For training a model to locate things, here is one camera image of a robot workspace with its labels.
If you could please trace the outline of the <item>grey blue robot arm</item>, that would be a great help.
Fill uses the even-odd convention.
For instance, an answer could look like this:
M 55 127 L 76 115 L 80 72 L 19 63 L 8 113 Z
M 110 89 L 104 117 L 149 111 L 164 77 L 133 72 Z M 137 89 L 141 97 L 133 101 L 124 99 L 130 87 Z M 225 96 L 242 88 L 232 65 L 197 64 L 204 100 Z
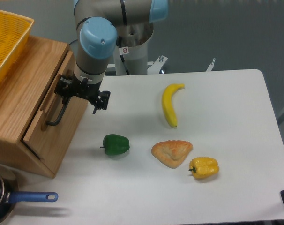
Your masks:
M 110 92 L 100 91 L 109 59 L 118 75 L 147 73 L 147 47 L 153 24 L 168 15 L 166 0 L 76 0 L 78 52 L 72 75 L 62 75 L 55 93 L 67 106 L 71 97 L 106 109 Z

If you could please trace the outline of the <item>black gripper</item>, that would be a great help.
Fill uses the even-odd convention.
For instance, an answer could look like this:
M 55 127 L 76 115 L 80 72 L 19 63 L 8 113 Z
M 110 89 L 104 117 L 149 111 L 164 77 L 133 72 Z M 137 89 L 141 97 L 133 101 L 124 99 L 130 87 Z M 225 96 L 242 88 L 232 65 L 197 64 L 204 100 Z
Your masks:
M 110 91 L 99 91 L 102 82 L 96 84 L 88 84 L 88 82 L 82 82 L 75 76 L 60 75 L 56 84 L 54 93 L 61 96 L 62 103 L 66 104 L 70 99 L 70 96 L 76 96 L 88 100 L 93 103 L 93 114 L 96 114 L 97 110 L 106 110 L 110 98 Z

